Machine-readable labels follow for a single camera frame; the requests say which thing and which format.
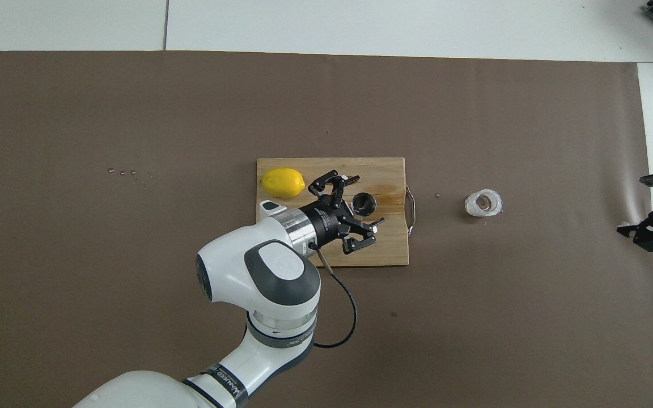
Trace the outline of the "yellow lemon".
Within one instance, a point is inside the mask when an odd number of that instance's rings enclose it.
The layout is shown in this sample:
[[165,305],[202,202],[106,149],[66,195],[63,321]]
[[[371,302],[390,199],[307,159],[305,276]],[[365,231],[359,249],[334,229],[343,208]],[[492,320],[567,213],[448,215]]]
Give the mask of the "yellow lemon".
[[273,168],[264,173],[261,186],[271,197],[291,199],[306,188],[303,175],[293,168]]

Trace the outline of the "brown paper table mat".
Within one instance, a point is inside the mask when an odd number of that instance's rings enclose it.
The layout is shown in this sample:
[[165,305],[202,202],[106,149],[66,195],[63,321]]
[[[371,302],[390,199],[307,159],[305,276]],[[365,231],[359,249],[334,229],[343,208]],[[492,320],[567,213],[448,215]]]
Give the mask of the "brown paper table mat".
[[404,158],[417,222],[408,266],[338,271],[355,336],[249,406],[653,408],[635,64],[235,52],[0,52],[0,408],[235,348],[196,253],[285,157]]

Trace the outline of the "clear textured glass cup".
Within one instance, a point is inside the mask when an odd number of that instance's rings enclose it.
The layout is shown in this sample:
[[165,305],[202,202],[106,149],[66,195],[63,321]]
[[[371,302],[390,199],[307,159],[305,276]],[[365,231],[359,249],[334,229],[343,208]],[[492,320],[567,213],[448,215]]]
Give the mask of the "clear textured glass cup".
[[496,216],[503,210],[503,199],[493,189],[481,189],[465,199],[465,211],[469,216]]

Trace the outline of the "wooden cutting board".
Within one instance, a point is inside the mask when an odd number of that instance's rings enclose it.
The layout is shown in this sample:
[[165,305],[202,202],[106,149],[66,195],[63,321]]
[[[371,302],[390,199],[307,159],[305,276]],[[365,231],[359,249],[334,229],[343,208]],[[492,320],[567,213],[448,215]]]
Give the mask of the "wooden cutting board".
[[256,206],[270,201],[288,207],[301,207],[316,197],[302,191],[297,197],[280,199],[270,196],[261,186],[262,176],[272,168],[293,168],[306,184],[337,170],[345,176],[360,176],[343,195],[351,203],[357,193],[370,193],[378,203],[376,211],[364,222],[384,218],[378,225],[376,242],[350,255],[342,250],[341,240],[329,243],[322,252],[333,267],[378,267],[409,265],[409,228],[406,217],[406,166],[404,158],[259,158],[256,161]]

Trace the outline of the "steel jigger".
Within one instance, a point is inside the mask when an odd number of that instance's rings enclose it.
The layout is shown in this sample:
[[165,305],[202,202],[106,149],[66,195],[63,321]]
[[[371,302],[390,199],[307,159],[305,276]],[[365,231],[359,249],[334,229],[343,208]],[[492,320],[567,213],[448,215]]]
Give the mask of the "steel jigger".
[[378,202],[370,193],[358,193],[351,202],[352,211],[360,217],[371,216],[378,207]]

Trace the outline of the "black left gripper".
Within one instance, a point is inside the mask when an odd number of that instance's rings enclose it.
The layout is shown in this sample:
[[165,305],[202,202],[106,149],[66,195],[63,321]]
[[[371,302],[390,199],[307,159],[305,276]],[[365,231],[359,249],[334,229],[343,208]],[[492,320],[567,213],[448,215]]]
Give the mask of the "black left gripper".
[[[352,210],[343,201],[344,190],[360,179],[360,175],[349,177],[332,170],[309,184],[309,193],[318,199],[298,209],[306,215],[316,234],[315,243],[310,248],[321,248],[341,238],[343,253],[350,254],[376,242],[378,225],[384,222],[384,218],[371,223],[355,219]],[[324,196],[329,185],[332,187],[331,193]],[[334,206],[336,201],[340,201],[337,207]]]

